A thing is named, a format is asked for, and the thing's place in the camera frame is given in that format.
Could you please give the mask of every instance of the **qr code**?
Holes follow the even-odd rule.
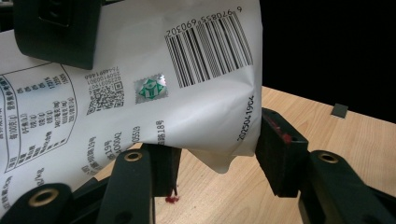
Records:
[[[103,86],[91,91],[91,103],[87,115],[93,112],[121,107],[124,103],[124,90],[121,82]]]

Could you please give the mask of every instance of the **wooden table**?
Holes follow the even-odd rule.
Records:
[[[262,106],[284,117],[309,141],[346,159],[369,186],[396,196],[396,124],[348,111],[345,119],[325,105],[262,88]],[[107,176],[111,164],[97,177]],[[156,223],[303,223],[297,198],[274,196],[254,157],[238,157],[220,175],[183,150],[177,179],[179,201],[156,198]]]

